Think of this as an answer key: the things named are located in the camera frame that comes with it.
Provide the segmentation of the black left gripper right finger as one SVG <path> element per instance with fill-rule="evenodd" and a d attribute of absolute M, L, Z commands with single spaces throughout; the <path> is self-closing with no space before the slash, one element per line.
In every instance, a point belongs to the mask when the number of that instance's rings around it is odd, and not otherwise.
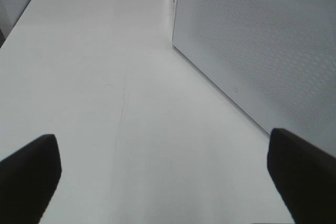
<path fill-rule="evenodd" d="M 267 169 L 295 223 L 335 223 L 335 157 L 274 128 Z"/>

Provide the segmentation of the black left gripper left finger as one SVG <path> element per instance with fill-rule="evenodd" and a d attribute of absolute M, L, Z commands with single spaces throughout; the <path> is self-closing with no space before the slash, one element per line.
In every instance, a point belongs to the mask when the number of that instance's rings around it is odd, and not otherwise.
<path fill-rule="evenodd" d="M 62 166 L 55 135 L 45 134 L 1 161 L 1 223 L 39 223 Z"/>

